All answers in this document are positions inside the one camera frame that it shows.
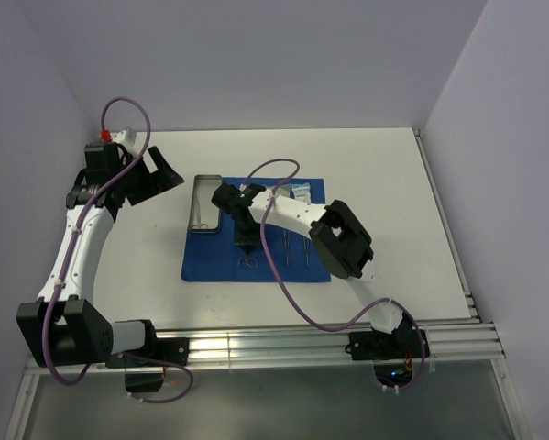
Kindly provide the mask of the metal scissors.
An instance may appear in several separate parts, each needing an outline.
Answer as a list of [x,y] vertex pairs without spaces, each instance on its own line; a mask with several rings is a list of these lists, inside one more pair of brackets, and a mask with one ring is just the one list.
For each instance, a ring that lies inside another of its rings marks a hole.
[[251,249],[245,249],[244,255],[238,259],[237,264],[242,269],[254,269],[257,266],[258,261],[254,257],[253,251]]

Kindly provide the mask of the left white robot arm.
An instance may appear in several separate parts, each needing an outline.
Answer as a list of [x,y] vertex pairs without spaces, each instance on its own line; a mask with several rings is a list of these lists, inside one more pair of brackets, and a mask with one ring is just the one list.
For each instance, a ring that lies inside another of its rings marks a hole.
[[122,205],[140,204],[184,182],[158,148],[147,152],[155,171],[120,143],[94,142],[84,149],[86,166],[66,195],[65,233],[53,269],[38,298],[16,313],[41,367],[105,363],[127,351],[150,357],[158,350],[149,319],[111,323],[93,306],[104,242]]

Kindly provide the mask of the metal instrument tray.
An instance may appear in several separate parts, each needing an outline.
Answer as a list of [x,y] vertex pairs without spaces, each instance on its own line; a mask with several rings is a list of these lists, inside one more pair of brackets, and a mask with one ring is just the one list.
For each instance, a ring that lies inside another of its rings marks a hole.
[[199,186],[199,198],[202,210],[202,220],[209,225],[208,230],[193,230],[192,223],[192,202],[188,222],[188,231],[194,234],[216,234],[221,228],[221,211],[212,203],[214,192],[223,183],[221,175],[197,174],[194,176],[192,192],[195,186]]

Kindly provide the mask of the metal forceps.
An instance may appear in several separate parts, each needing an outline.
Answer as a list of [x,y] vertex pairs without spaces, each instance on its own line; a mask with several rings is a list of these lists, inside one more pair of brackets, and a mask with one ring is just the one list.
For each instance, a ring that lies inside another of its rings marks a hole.
[[192,223],[193,230],[208,230],[209,225],[202,220],[202,210],[199,198],[199,186],[195,186],[192,192]]

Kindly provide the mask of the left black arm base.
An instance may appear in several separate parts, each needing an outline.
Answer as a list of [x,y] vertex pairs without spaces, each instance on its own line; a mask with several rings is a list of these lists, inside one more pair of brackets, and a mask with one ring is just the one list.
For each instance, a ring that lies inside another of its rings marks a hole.
[[158,394],[163,385],[168,385],[168,368],[179,366],[179,370],[188,376],[188,383],[179,397],[186,395],[194,383],[192,373],[187,369],[190,352],[190,339],[187,337],[161,338],[150,350],[140,348],[125,354],[112,355],[106,362],[108,369],[162,368],[160,373],[126,372],[124,384],[131,395],[138,395],[144,400],[148,394]]

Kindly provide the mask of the white teal gauze packet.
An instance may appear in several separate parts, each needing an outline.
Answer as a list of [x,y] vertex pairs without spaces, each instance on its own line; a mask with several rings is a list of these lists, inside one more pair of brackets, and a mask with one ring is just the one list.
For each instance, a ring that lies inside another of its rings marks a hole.
[[311,185],[309,182],[292,184],[291,191],[295,200],[306,204],[312,202]]

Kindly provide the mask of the green printed glove packet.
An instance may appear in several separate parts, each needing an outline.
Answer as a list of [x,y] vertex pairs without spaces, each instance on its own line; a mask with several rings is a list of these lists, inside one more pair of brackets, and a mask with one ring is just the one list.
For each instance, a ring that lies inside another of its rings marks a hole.
[[291,198],[291,186],[289,184],[283,184],[279,187],[268,187],[268,190],[276,197]]

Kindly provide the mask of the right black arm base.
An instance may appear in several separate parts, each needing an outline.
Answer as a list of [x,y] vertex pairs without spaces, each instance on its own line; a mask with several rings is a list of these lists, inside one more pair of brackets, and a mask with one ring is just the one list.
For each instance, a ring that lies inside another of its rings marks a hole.
[[353,361],[394,361],[375,367],[374,374],[381,385],[401,387],[414,377],[413,361],[420,360],[422,354],[431,354],[426,333],[421,330],[420,334],[421,338],[414,328],[391,334],[377,330],[351,332],[344,350]]

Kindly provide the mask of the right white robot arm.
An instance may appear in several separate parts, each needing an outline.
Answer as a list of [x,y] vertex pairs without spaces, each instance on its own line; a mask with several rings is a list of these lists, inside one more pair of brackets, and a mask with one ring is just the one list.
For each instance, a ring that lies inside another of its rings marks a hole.
[[330,204],[306,203],[255,183],[242,189],[222,183],[214,191],[211,203],[233,220],[242,236],[243,248],[257,243],[262,245],[282,293],[306,323],[326,333],[339,333],[381,306],[388,312],[387,325],[379,328],[376,323],[371,324],[375,337],[373,348],[378,350],[379,356],[388,359],[402,353],[425,358],[429,354],[423,330],[411,313],[388,295],[365,305],[347,323],[336,326],[315,322],[291,296],[271,255],[266,226],[276,226],[308,238],[331,275],[344,281],[360,281],[364,268],[374,258],[372,239],[346,203],[339,200]]

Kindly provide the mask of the metal pointed tweezers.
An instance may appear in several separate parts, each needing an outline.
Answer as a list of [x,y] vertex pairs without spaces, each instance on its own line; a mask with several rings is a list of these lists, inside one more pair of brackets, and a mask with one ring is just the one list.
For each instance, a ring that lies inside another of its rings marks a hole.
[[303,250],[305,255],[305,266],[310,268],[311,265],[311,240],[307,236],[302,238],[303,240]]
[[287,229],[282,230],[283,234],[283,243],[284,243],[284,252],[285,252],[285,262],[286,267],[290,266],[290,244],[291,244],[291,232]]

